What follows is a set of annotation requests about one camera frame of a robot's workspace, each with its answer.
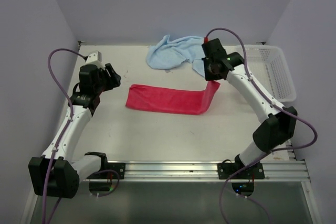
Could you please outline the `red towel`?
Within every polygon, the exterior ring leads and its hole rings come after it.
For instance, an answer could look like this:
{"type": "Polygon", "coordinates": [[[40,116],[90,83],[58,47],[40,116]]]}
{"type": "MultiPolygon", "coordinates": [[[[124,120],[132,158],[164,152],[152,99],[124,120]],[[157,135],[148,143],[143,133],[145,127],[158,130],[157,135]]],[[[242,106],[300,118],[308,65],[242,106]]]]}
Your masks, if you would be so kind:
{"type": "Polygon", "coordinates": [[[200,115],[209,109],[219,87],[216,81],[208,82],[199,91],[133,84],[125,106],[140,111],[200,115]]]}

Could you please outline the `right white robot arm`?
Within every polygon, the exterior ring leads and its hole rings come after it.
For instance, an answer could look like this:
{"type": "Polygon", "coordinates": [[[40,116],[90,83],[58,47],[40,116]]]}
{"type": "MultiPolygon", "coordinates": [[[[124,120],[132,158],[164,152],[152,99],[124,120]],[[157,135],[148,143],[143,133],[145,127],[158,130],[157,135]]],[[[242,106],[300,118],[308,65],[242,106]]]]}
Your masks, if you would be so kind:
{"type": "Polygon", "coordinates": [[[246,178],[253,171],[252,162],[293,137],[296,119],[287,113],[295,116],[298,113],[294,107],[285,107],[262,88],[245,68],[243,57],[237,52],[228,54],[219,39],[205,40],[202,49],[205,79],[226,80],[244,97],[260,122],[252,142],[235,157],[236,176],[246,178]]]}

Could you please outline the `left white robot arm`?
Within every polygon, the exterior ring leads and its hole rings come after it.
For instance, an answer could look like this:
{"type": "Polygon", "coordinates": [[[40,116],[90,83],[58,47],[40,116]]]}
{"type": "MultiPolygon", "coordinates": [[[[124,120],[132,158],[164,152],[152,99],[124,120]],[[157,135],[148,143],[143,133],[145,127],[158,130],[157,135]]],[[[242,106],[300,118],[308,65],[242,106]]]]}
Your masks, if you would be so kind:
{"type": "Polygon", "coordinates": [[[121,77],[111,64],[80,67],[79,82],[69,98],[68,109],[61,128],[41,157],[33,157],[28,169],[36,195],[73,198],[79,184],[95,175],[104,178],[109,172],[105,153],[87,152],[72,160],[77,143],[100,103],[100,95],[119,87],[121,77]]]}

